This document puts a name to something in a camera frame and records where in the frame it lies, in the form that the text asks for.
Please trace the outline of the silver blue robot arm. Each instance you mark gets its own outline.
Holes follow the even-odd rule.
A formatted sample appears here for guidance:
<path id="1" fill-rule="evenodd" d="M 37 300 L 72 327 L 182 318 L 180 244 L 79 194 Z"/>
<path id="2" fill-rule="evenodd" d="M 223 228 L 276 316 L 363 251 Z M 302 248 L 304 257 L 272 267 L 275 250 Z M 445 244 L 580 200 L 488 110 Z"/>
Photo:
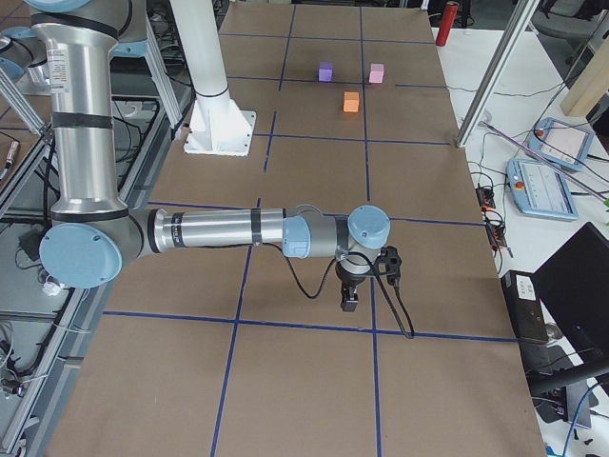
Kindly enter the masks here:
<path id="1" fill-rule="evenodd" d="M 134 210 L 118 193 L 111 107 L 110 56 L 121 37 L 145 20 L 131 1 L 33 1 L 31 23 L 47 50 L 51 125 L 60 197 L 51 210 L 40 260 L 72 288 L 96 288 L 130 262 L 173 248 L 267 245 L 286 261 L 326 257 L 341 280 L 342 309 L 358 303 L 368 277 L 399 283 L 390 221 L 365 205 L 326 216 L 310 205 L 169 213 Z"/>

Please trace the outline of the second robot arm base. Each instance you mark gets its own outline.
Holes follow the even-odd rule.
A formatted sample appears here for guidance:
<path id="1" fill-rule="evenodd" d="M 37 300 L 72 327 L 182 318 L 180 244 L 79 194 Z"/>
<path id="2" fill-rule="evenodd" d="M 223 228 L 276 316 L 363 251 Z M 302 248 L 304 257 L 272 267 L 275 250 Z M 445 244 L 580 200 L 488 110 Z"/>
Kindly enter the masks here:
<path id="1" fill-rule="evenodd" d="M 50 95 L 46 47 L 31 28 L 1 31 L 1 69 L 23 93 Z"/>

